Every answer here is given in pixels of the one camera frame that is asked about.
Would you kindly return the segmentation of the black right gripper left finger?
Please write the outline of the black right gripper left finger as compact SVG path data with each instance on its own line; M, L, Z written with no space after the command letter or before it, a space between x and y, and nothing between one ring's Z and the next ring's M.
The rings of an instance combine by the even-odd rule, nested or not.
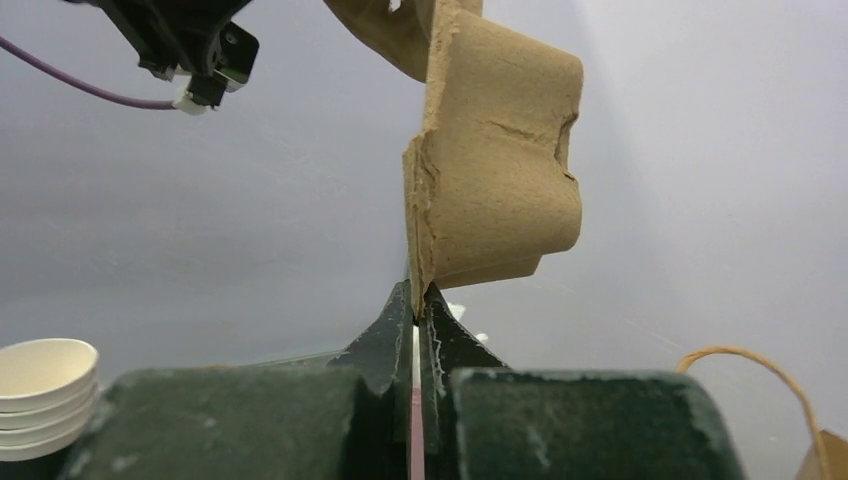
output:
M404 479L407 282L323 366L137 370L99 400L64 479Z

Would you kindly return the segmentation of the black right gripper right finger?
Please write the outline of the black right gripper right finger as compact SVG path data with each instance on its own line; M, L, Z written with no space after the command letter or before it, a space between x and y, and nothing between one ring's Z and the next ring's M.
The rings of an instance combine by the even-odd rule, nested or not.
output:
M741 479L712 398L651 370L516 370L423 299L421 400L429 479Z

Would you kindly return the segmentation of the brown paper bag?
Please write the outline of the brown paper bag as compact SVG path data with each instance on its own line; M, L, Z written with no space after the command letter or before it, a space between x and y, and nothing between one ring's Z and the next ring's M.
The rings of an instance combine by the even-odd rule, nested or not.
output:
M736 360L704 361L709 355ZM750 479L845 479L847 436L822 423L801 383L768 357L738 345L710 345L684 354L690 370L718 401Z

